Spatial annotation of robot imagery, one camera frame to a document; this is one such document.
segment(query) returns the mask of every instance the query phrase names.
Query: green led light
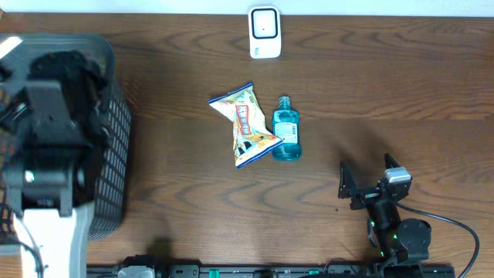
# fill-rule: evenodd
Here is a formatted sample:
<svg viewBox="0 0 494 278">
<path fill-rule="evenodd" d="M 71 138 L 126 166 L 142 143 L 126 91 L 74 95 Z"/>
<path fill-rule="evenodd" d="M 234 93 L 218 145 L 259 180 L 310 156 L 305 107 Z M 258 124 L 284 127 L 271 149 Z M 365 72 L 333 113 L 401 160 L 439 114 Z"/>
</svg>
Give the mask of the green led light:
<svg viewBox="0 0 494 278">
<path fill-rule="evenodd" d="M 25 171 L 24 178 L 27 182 L 34 182 L 34 173 L 32 171 Z"/>
</svg>

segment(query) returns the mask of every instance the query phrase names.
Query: white plug-in device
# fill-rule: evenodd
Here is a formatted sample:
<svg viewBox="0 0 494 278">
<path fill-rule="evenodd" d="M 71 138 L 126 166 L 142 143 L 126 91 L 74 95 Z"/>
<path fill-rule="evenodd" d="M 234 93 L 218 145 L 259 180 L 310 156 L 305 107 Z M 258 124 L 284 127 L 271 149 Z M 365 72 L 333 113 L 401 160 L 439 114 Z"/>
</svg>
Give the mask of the white plug-in device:
<svg viewBox="0 0 494 278">
<path fill-rule="evenodd" d="M 249 11 L 250 56 L 254 59 L 276 58 L 281 54 L 279 10 L 272 6 Z"/>
</svg>

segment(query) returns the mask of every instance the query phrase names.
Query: wood grain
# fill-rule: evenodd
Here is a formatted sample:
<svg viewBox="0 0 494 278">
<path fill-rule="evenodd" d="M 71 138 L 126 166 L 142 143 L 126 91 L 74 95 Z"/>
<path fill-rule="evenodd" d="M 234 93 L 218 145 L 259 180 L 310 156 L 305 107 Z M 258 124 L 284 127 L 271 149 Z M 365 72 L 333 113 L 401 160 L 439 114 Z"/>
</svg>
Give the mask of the wood grain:
<svg viewBox="0 0 494 278">
<path fill-rule="evenodd" d="M 283 54 L 262 61 L 249 57 L 245 16 L 5 14 L 0 32 L 98 33 L 117 54 L 134 114 L 129 201 L 122 226 L 91 243 L 89 263 L 139 253 L 246 264 L 378 256 L 366 212 L 337 199 L 338 162 L 350 160 L 361 185 L 374 185 L 390 151 L 414 175 L 404 203 L 477 231 L 481 253 L 469 276 L 489 277 L 493 23 L 283 16 Z M 278 97 L 292 97 L 300 161 L 266 157 L 235 169 L 232 124 L 208 99 L 250 80 L 268 123 Z M 427 221 L 430 262 L 460 273 L 472 237 Z M 19 269 L 3 259 L 0 267 L 6 276 Z"/>
</svg>

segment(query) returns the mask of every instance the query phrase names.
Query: chip bag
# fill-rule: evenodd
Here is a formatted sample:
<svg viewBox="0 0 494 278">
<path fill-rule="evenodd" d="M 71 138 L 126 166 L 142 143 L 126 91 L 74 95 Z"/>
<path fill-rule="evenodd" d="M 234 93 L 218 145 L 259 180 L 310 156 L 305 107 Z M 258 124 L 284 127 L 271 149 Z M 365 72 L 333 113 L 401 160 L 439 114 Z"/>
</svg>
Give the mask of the chip bag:
<svg viewBox="0 0 494 278">
<path fill-rule="evenodd" d="M 210 99 L 209 105 L 233 122 L 233 152 L 237 168 L 260 159 L 283 143 L 266 129 L 266 120 L 255 98 L 252 82 Z"/>
</svg>

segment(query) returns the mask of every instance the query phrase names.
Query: blue bottle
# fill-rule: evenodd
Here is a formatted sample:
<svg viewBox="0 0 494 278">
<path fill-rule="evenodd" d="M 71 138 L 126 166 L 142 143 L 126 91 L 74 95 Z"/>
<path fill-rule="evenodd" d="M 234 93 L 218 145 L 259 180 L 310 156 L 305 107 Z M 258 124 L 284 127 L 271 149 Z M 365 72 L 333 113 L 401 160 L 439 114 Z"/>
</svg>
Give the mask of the blue bottle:
<svg viewBox="0 0 494 278">
<path fill-rule="evenodd" d="M 279 161 L 295 161 L 302 155 L 299 137 L 299 112 L 292 110 L 290 97 L 279 98 L 279 109 L 272 114 L 272 129 L 283 144 L 272 151 Z"/>
</svg>

